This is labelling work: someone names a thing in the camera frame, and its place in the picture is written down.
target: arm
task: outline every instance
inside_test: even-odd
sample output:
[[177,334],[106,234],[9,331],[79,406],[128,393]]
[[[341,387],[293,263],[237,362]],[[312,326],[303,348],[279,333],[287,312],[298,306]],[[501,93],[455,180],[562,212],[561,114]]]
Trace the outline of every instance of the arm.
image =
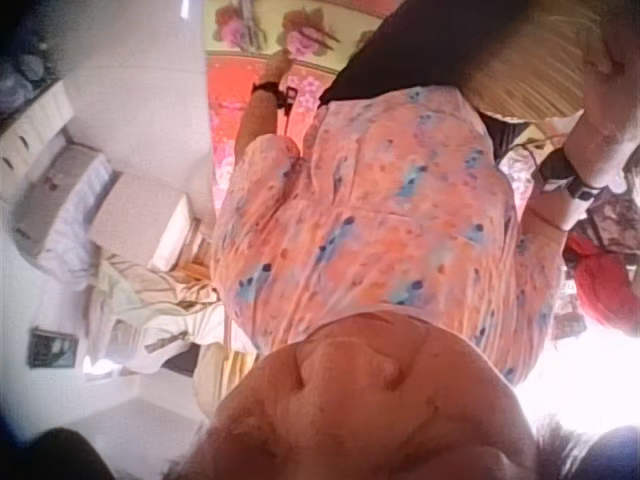
[[[633,29],[621,32],[625,30],[619,23],[604,29],[609,68],[587,68],[585,113],[564,145],[580,178],[593,187],[607,185],[640,143],[640,37]],[[545,344],[567,231],[590,204],[573,199],[565,189],[534,192],[527,203],[515,247],[517,328],[526,332],[527,341],[507,362],[518,366],[515,381],[535,365]]]
[[[293,62],[288,50],[274,53],[269,60],[264,73],[258,83],[280,83],[285,74],[291,69]],[[236,136],[236,162],[242,161],[247,147],[258,137],[278,131],[278,105],[276,97],[271,93],[257,91],[249,100],[247,109],[242,116],[240,129]]]
[[[597,188],[609,184],[640,144],[640,35],[634,21],[633,15],[612,17],[603,25],[604,41],[593,37],[585,42],[585,112],[564,153],[580,178]],[[590,205],[565,189],[535,194],[523,227],[529,224],[527,228],[557,237],[562,248],[561,232],[570,230]]]

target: wrist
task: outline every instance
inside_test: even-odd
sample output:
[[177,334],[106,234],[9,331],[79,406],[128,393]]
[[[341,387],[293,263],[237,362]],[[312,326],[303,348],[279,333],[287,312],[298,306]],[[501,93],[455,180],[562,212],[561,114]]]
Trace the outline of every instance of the wrist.
[[258,79],[258,84],[266,82],[275,82],[278,85],[282,82],[283,76],[273,72],[263,72]]
[[582,115],[563,148],[582,181],[602,188],[624,167],[635,147],[633,140],[608,135]]

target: hand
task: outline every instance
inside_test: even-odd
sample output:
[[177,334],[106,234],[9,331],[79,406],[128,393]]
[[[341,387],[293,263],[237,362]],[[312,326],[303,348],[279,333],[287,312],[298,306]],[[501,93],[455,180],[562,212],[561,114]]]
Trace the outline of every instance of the hand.
[[564,150],[583,181],[608,185],[640,145],[640,33],[636,15],[612,15],[602,37],[583,35],[584,114]]
[[286,48],[278,50],[267,60],[267,65],[262,77],[260,77],[260,81],[280,83],[284,76],[289,73],[292,66],[291,52]]
[[640,143],[640,32],[633,12],[603,22],[602,36],[582,35],[584,117],[602,135]]

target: pink floral blouse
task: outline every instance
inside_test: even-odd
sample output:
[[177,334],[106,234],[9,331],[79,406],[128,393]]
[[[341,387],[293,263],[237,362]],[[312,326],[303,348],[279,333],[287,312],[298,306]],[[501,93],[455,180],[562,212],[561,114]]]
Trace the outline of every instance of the pink floral blouse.
[[544,345],[562,264],[519,233],[483,124],[444,87],[331,103],[302,155],[286,137],[255,140],[213,250],[227,312],[264,353],[391,311],[460,335],[511,383]]

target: watch strap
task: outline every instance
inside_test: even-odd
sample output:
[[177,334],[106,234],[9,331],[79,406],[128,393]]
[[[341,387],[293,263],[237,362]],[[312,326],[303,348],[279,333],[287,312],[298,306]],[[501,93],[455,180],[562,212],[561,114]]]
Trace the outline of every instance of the watch strap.
[[559,188],[566,188],[572,198],[588,202],[602,190],[585,183],[567,158],[564,149],[558,148],[551,152],[534,174],[542,183],[542,190],[552,192]]
[[251,89],[251,95],[253,95],[257,91],[268,92],[276,97],[278,109],[284,108],[287,104],[287,97],[284,92],[280,90],[280,84],[278,82],[264,82],[259,84],[254,83],[253,88]]

